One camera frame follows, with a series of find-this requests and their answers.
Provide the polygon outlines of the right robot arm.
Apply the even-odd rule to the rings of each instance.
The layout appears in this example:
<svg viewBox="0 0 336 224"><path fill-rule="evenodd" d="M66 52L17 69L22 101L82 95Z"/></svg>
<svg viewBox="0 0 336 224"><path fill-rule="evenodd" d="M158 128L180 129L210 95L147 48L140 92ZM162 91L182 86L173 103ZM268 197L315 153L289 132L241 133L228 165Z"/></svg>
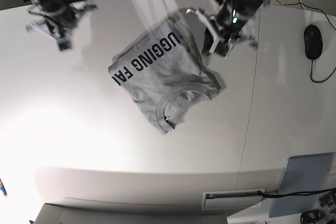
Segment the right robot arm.
<svg viewBox="0 0 336 224"><path fill-rule="evenodd" d="M31 15L42 17L26 26L56 41L60 51L72 48L71 35L83 16L97 6L89 0L31 0L33 6L27 11Z"/></svg>

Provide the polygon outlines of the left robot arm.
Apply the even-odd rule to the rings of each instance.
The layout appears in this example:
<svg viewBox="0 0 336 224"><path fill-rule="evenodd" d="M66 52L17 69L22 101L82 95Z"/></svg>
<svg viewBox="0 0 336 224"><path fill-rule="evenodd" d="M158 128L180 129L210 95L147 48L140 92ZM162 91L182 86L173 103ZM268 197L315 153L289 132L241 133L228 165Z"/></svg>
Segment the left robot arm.
<svg viewBox="0 0 336 224"><path fill-rule="evenodd" d="M235 46L249 43L257 48L258 41L253 35L243 33L244 26L271 0L215 0L220 6L216 15L207 15L201 8L187 9L187 14L196 16L205 25L202 54L216 53L226 57Z"/></svg>

